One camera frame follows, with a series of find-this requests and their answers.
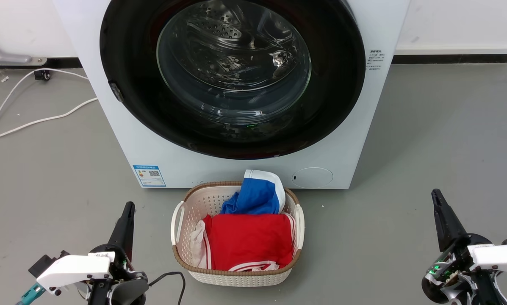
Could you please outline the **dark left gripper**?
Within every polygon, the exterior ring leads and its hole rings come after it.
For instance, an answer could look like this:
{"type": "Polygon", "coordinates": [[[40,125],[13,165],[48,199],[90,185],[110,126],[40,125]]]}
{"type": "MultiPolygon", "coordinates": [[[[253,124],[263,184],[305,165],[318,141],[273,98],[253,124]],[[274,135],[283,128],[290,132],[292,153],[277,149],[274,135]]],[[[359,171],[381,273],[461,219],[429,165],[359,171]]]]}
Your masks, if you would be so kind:
{"type": "Polygon", "coordinates": [[[149,289],[144,272],[134,270],[133,258],[135,204],[127,202],[118,218],[109,244],[94,248],[91,253],[114,253],[114,261],[102,278],[91,278],[91,291],[88,295],[89,305],[143,305],[145,293],[149,289]]]}

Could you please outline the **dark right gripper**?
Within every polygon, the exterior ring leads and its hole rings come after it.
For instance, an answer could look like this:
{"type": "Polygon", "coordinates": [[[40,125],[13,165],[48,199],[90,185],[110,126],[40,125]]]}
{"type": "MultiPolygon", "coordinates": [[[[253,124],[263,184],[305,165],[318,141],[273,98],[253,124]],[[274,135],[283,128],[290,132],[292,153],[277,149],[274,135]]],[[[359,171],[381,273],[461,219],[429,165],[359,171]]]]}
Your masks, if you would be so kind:
{"type": "Polygon", "coordinates": [[[469,247],[492,247],[480,235],[468,235],[461,221],[439,189],[431,192],[439,250],[443,253],[421,280],[424,295],[442,305],[505,305],[496,269],[474,264],[469,247]]]}

